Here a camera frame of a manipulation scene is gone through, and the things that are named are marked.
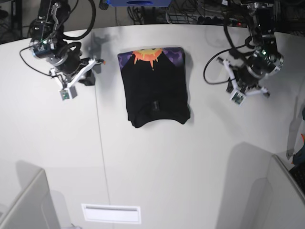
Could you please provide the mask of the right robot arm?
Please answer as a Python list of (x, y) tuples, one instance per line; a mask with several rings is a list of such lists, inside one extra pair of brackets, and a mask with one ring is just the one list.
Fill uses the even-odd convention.
[(91, 21), (82, 35), (70, 37), (64, 34), (64, 24), (74, 11), (67, 0), (43, 0), (33, 24), (30, 49), (35, 58), (45, 59), (52, 66), (46, 75), (59, 80), (63, 88), (70, 83), (94, 86), (92, 68), (104, 60), (82, 58), (81, 42), (93, 29), (96, 19), (94, 1), (90, 1)]

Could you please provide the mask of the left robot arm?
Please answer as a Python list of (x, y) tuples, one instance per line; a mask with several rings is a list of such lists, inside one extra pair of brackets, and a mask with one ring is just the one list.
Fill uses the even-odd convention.
[[(250, 52), (240, 52), (229, 35), (229, 19), (234, 15), (245, 19), (250, 33), (245, 44)], [(274, 31), (274, 3), (271, 0), (243, 0), (225, 14), (224, 33), (231, 46), (229, 54), (242, 61), (240, 66), (233, 66), (227, 59), (219, 60), (229, 74), (226, 90), (231, 95), (231, 101), (240, 104), (247, 96), (270, 96), (259, 82), (279, 72), (284, 63), (284, 57), (277, 49)]]

